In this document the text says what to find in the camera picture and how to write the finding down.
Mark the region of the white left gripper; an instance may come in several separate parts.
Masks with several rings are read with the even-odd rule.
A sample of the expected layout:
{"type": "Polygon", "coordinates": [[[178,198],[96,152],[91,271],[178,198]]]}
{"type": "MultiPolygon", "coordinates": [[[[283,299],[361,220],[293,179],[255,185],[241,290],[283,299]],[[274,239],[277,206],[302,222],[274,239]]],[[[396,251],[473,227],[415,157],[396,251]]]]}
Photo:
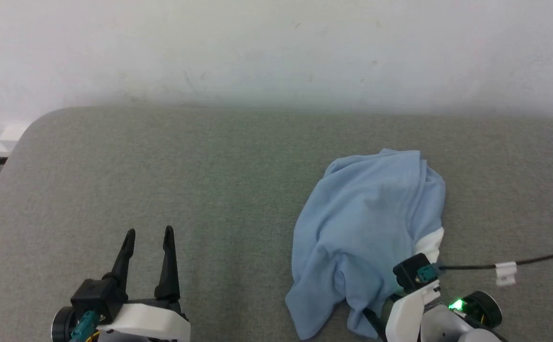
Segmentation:
{"type": "MultiPolygon", "coordinates": [[[[127,231],[112,267],[102,279],[116,281],[126,292],[129,262],[134,254],[136,232],[127,231]]],[[[181,308],[179,272],[173,228],[167,226],[163,239],[161,277],[151,299],[124,304],[114,320],[98,326],[99,342],[190,342],[191,323],[181,308]]]]}

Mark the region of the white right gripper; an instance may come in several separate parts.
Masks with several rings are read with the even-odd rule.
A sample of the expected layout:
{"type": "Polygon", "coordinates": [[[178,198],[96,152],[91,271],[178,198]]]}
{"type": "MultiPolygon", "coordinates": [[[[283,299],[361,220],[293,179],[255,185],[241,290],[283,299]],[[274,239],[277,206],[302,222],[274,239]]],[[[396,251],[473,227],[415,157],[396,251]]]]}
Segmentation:
{"type": "Polygon", "coordinates": [[[382,342],[416,342],[425,306],[440,295],[439,281],[407,294],[394,303],[387,324],[369,308],[363,309],[362,314],[382,342]]]}

